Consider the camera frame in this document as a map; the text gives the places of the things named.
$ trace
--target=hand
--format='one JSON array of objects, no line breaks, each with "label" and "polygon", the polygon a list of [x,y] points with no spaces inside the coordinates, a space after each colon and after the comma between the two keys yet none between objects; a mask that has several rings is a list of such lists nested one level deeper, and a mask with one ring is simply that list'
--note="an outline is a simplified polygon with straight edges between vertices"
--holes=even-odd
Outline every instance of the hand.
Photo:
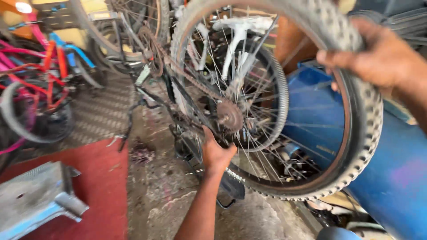
[{"label": "hand", "polygon": [[223,174],[236,154],[237,148],[233,143],[228,149],[224,149],[218,145],[208,127],[203,126],[203,131],[205,132],[205,143],[202,146],[205,174]]},{"label": "hand", "polygon": [[320,50],[317,61],[329,68],[328,72],[334,67],[345,68],[380,88],[394,88],[426,71],[426,61],[392,30],[363,18],[351,21],[365,39],[366,50]]}]

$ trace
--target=dirty floor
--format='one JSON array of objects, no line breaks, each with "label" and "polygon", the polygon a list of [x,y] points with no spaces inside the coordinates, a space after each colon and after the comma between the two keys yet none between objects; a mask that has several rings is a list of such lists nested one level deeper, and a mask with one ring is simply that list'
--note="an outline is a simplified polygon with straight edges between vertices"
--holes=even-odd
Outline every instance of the dirty floor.
[{"label": "dirty floor", "polygon": [[[128,239],[173,239],[198,188],[188,166],[174,157],[171,119],[164,108],[135,109],[129,145],[137,136],[156,151],[155,160],[129,163]],[[228,196],[219,196],[224,202]],[[216,208],[216,239],[311,240],[313,233],[288,202],[247,190],[228,210]]]}]

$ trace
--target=metal stand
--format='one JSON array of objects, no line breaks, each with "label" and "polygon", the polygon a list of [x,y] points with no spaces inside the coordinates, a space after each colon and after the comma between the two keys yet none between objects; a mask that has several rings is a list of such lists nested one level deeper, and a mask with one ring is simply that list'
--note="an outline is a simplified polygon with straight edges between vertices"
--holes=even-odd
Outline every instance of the metal stand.
[{"label": "metal stand", "polygon": [[0,239],[19,239],[60,215],[80,222],[89,209],[74,195],[71,177],[80,174],[48,162],[1,184]]}]

